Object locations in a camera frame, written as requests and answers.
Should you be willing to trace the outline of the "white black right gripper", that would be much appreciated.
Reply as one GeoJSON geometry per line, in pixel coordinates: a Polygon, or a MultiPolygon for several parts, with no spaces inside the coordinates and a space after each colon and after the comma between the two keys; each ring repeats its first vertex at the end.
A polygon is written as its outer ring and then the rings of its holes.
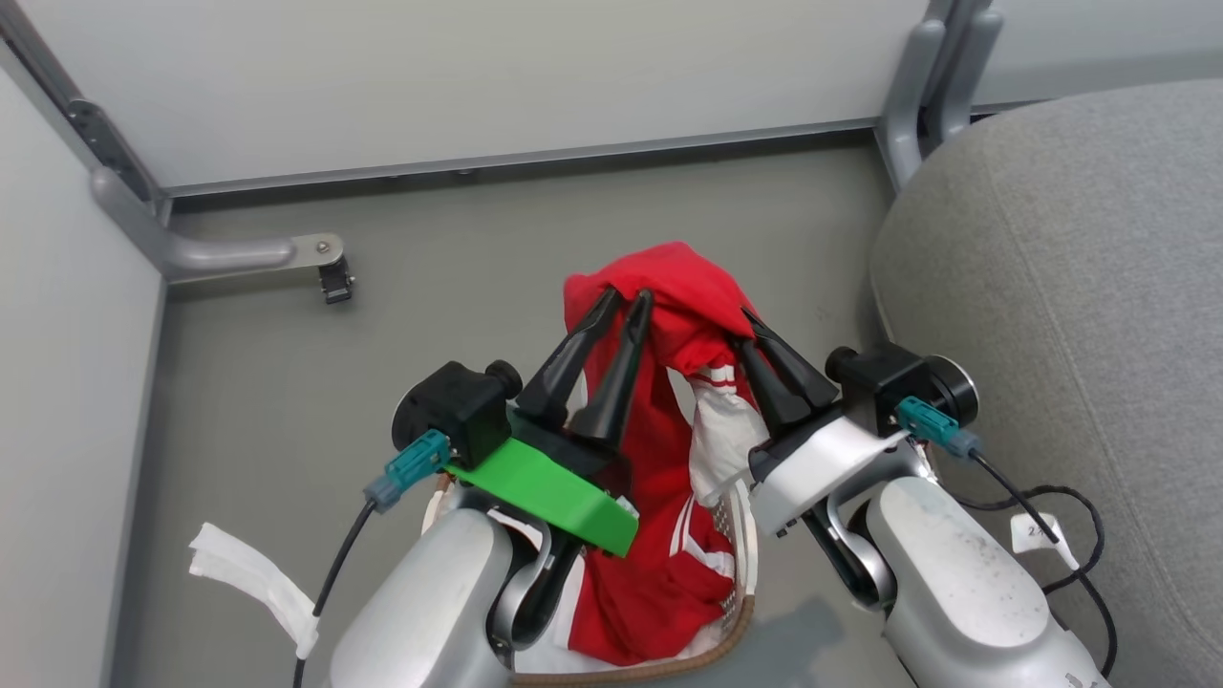
{"type": "Polygon", "coordinates": [[[806,422],[834,404],[838,389],[753,310],[741,310],[752,336],[737,339],[737,358],[764,425],[770,433],[795,426],[748,453],[752,518],[759,532],[777,534],[909,433],[901,428],[881,437],[839,408],[806,422]]]}

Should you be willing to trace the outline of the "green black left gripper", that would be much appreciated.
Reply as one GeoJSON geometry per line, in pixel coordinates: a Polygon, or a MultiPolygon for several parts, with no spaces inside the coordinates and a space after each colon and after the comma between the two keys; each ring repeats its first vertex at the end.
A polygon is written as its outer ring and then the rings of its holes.
{"type": "Polygon", "coordinates": [[[640,290],[616,335],[616,352],[589,404],[567,422],[569,395],[589,353],[612,329],[624,297],[603,290],[506,411],[511,435],[479,466],[450,462],[446,474],[495,501],[566,532],[612,556],[625,557],[638,532],[631,496],[634,467],[616,448],[634,404],[638,360],[654,312],[654,293],[640,290]]]}

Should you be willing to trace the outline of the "red white sports garment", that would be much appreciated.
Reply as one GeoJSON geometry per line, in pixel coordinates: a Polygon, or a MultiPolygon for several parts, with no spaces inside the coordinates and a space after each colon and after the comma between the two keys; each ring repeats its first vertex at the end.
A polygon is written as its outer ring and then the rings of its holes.
{"type": "Polygon", "coordinates": [[[720,622],[735,588],[735,547],[713,510],[767,431],[737,379],[730,336],[751,328],[741,310],[748,299],[729,273],[684,243],[621,257],[567,279],[570,330],[607,288],[626,299],[654,293],[621,444],[634,467],[627,502],[638,532],[624,558],[585,554],[553,621],[572,615],[574,653],[634,666],[676,656],[700,628],[720,622]]]}

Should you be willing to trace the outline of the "white laundry basket brown rim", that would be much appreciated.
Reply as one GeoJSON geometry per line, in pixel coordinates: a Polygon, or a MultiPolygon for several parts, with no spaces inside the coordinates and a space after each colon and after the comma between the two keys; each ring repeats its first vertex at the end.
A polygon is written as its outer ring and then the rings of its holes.
{"type": "Polygon", "coordinates": [[[722,492],[713,519],[718,532],[729,536],[735,547],[735,588],[722,601],[722,620],[713,626],[718,631],[718,642],[707,653],[589,675],[514,675],[508,688],[641,688],[647,682],[695,675],[734,653],[748,631],[759,579],[759,536],[750,510],[750,491],[744,481],[734,483],[722,492]]]}

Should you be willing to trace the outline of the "small black caster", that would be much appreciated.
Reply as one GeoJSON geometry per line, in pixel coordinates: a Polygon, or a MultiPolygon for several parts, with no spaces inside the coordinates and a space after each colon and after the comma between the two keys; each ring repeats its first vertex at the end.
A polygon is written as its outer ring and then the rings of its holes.
{"type": "Polygon", "coordinates": [[[353,275],[350,273],[349,258],[341,255],[335,262],[318,266],[317,271],[325,306],[353,299],[353,275]]]}

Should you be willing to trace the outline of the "grey partition foot bar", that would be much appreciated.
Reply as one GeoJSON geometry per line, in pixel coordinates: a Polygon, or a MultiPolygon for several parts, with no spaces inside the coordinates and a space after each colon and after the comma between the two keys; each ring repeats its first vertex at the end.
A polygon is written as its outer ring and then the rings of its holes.
{"type": "Polygon", "coordinates": [[[135,192],[109,167],[92,171],[89,189],[95,204],[169,284],[259,271],[322,269],[344,258],[344,241],[331,232],[263,240],[186,238],[161,226],[152,210],[141,204],[135,192]]]}

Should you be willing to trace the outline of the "grey partition corner post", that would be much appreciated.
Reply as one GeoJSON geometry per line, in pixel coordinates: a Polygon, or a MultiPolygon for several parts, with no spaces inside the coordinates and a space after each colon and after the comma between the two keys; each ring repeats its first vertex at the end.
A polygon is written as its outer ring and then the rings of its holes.
{"type": "Polygon", "coordinates": [[[974,120],[974,97],[1003,31],[993,0],[929,0],[906,39],[874,142],[900,191],[933,152],[974,120]]]}

